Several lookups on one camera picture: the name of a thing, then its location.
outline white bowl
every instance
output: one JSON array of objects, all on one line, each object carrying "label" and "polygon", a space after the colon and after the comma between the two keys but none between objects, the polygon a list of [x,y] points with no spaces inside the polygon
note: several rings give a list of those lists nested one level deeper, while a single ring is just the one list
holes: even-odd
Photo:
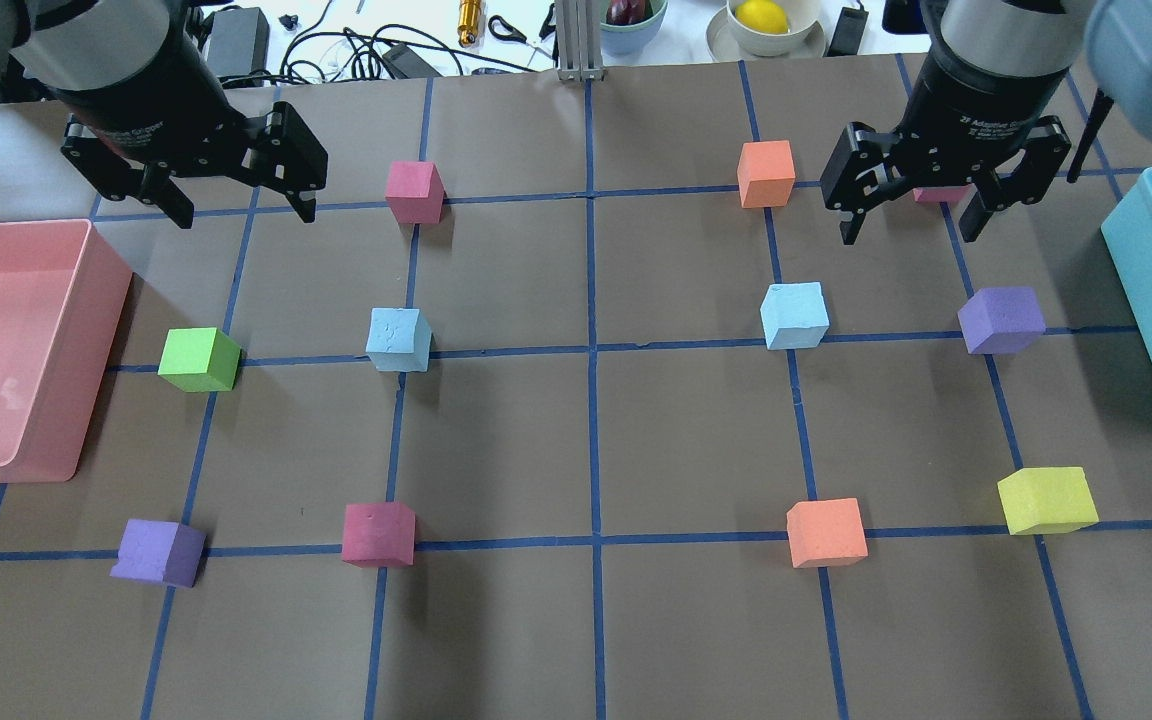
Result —
[{"label": "white bowl", "polygon": [[741,50],[764,58],[785,55],[803,45],[813,23],[820,18],[820,0],[772,0],[790,18],[790,32],[758,32],[736,20],[736,8],[744,3],[745,0],[727,0],[727,22],[732,28],[732,37],[736,38]]}]

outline gold cylinder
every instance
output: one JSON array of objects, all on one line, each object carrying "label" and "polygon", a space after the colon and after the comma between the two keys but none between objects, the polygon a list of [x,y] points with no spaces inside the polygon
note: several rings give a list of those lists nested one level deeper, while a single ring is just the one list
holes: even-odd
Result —
[{"label": "gold cylinder", "polygon": [[475,45],[479,40],[479,23],[483,20],[483,0],[461,0],[461,22],[456,32],[461,38],[461,47]]}]

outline purple vegetable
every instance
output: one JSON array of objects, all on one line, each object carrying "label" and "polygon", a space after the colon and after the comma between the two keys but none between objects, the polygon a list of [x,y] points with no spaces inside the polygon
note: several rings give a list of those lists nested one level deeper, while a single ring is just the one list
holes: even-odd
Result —
[{"label": "purple vegetable", "polygon": [[607,5],[609,26],[630,26],[649,18],[649,0],[612,0]]}]

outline yellow cube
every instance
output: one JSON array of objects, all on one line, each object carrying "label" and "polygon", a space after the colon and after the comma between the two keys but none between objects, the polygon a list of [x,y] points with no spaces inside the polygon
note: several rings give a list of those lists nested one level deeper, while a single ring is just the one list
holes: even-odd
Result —
[{"label": "yellow cube", "polygon": [[1082,468],[1025,468],[998,480],[1007,532],[1070,533],[1100,523]]}]

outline bowl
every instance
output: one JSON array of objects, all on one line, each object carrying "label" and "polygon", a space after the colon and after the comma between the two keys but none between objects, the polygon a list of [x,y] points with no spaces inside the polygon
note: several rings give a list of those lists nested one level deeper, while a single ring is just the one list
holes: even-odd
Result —
[{"label": "bowl", "polygon": [[669,0],[647,0],[647,6],[652,9],[652,17],[630,26],[609,26],[602,22],[602,18],[607,17],[608,5],[612,5],[612,0],[602,0],[600,3],[602,13],[598,15],[598,26],[602,30],[599,33],[602,50],[609,55],[628,55],[643,50],[643,46],[652,41],[652,38],[660,32],[660,20],[664,18],[664,13],[669,8]]},{"label": "bowl", "polygon": [[820,18],[820,0],[771,0],[781,6],[790,18],[790,32],[758,32],[736,20],[736,8],[745,0],[727,0],[727,23],[732,28],[732,37],[741,50],[763,58],[785,55],[790,50],[803,45],[813,23]]}]

